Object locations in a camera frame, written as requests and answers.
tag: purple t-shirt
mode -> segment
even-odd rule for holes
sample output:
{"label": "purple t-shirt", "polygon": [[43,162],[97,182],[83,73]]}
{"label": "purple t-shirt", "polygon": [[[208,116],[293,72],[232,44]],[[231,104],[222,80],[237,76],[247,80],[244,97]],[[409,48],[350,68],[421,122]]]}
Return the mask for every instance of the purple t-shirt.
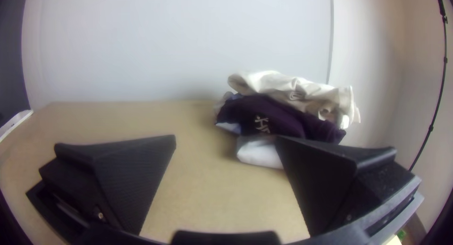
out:
{"label": "purple t-shirt", "polygon": [[217,122],[239,123],[242,135],[268,133],[338,144],[346,135],[334,123],[320,120],[265,95],[227,100]]}

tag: textured plastic surface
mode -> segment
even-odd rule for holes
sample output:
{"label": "textured plastic surface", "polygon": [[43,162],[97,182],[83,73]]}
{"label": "textured plastic surface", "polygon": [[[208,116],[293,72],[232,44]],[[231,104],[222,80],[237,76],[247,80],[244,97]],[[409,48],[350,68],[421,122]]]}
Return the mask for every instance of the textured plastic surface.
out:
{"label": "textured plastic surface", "polygon": [[175,136],[166,135],[95,145],[57,144],[55,153],[58,161],[93,171],[123,229],[139,234],[175,148]]}
{"label": "textured plastic surface", "polygon": [[[353,221],[382,203],[368,196],[374,194],[374,187],[360,186],[363,189],[357,195],[353,184],[357,176],[391,163],[396,154],[393,148],[353,148],[286,136],[277,138],[276,149],[311,236],[338,228],[339,223]],[[357,201],[346,205],[354,196]],[[364,206],[355,216],[344,210],[361,203]]]}

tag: beige cloth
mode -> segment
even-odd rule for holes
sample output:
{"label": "beige cloth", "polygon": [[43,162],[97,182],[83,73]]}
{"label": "beige cloth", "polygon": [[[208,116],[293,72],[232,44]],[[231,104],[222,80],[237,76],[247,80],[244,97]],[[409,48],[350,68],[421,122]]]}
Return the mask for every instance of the beige cloth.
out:
{"label": "beige cloth", "polygon": [[283,244],[309,238],[282,171],[235,159],[235,136],[215,127],[212,101],[54,103],[0,143],[0,188],[36,245],[63,244],[25,193],[55,157],[57,142],[93,144],[175,134],[176,150],[141,236],[169,243],[178,229],[274,230]]}
{"label": "beige cloth", "polygon": [[335,88],[277,71],[242,72],[231,75],[228,84],[242,95],[267,94],[296,109],[330,120],[341,129],[360,123],[352,87]]}

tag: clothing stack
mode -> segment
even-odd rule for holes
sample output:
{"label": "clothing stack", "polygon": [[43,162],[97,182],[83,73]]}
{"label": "clothing stack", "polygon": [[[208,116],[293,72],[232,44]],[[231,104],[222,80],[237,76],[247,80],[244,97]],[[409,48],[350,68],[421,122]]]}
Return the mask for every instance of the clothing stack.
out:
{"label": "clothing stack", "polygon": [[272,135],[338,144],[350,124],[360,123],[352,88],[334,88],[276,71],[238,73],[214,106],[216,125],[240,135],[240,161],[282,168]]}

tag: wooden table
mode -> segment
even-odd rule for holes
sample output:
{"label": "wooden table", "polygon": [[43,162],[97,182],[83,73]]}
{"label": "wooden table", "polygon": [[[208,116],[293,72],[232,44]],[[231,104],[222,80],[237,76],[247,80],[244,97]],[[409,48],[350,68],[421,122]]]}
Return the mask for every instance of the wooden table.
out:
{"label": "wooden table", "polygon": [[25,193],[57,142],[93,144],[175,134],[176,151],[141,236],[170,242],[176,230],[274,230],[282,243],[309,238],[282,171],[240,163],[235,136],[215,127],[212,101],[53,103],[0,143],[0,188],[34,244],[64,244]]}

